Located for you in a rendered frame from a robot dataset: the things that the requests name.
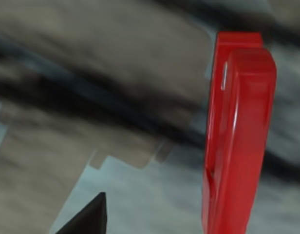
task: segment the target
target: red object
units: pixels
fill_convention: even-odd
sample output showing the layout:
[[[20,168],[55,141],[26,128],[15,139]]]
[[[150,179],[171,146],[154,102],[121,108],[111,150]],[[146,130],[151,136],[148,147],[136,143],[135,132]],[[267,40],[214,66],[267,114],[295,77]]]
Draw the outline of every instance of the red object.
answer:
[[[263,163],[276,66],[259,33],[217,36],[207,120],[205,234],[245,234]]]

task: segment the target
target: glossy red surface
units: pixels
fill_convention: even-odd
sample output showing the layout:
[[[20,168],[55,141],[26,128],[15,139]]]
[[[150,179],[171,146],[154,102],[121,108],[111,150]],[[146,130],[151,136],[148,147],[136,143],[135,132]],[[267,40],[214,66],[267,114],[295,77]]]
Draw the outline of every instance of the glossy red surface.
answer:
[[[205,234],[245,234],[262,168],[276,66],[259,33],[219,33],[209,99]]]

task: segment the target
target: red stapler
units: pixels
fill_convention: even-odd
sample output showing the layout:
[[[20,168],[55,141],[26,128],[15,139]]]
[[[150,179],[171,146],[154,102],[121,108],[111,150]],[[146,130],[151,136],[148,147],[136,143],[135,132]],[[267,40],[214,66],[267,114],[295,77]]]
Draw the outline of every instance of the red stapler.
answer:
[[[206,135],[205,234],[245,234],[263,163],[276,66],[259,33],[217,36]]]

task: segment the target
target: red handle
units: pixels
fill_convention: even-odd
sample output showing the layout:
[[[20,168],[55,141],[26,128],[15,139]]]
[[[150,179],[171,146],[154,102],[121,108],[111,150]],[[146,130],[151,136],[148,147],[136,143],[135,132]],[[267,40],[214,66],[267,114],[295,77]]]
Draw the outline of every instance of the red handle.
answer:
[[[276,66],[259,33],[219,33],[203,181],[205,234],[244,234],[259,181]]]

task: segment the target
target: blurry background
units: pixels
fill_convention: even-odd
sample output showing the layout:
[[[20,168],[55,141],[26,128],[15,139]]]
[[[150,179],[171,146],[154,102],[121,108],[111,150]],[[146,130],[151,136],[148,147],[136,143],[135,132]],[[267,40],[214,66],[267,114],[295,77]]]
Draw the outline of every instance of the blurry background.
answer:
[[[249,233],[300,233],[300,0],[201,1],[207,10],[197,2],[0,0],[0,34],[179,130],[198,113],[194,128],[204,132],[214,33],[265,32],[278,67],[267,144],[273,161],[262,176]],[[234,14],[245,23],[238,25]],[[8,127],[0,132],[2,234],[48,233],[93,150],[96,168],[113,156],[142,169],[165,138],[126,127],[83,100],[62,97],[60,89],[40,94],[38,88],[48,87],[42,79],[0,59],[0,124]],[[74,102],[84,109],[74,109]],[[174,143],[167,140],[159,160]]]

